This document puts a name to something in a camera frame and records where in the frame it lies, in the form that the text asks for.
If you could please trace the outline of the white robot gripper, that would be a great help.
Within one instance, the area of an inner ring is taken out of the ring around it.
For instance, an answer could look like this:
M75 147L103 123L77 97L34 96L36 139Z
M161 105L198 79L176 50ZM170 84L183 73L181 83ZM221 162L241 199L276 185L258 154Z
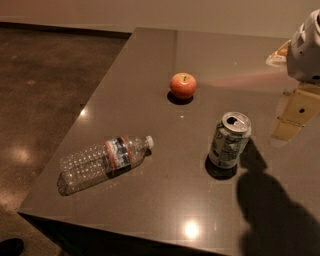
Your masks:
M288 75L300 82L285 91L279 101L271 137L291 141L320 112L320 10L313 11L294 33L266 59L280 67L287 62Z

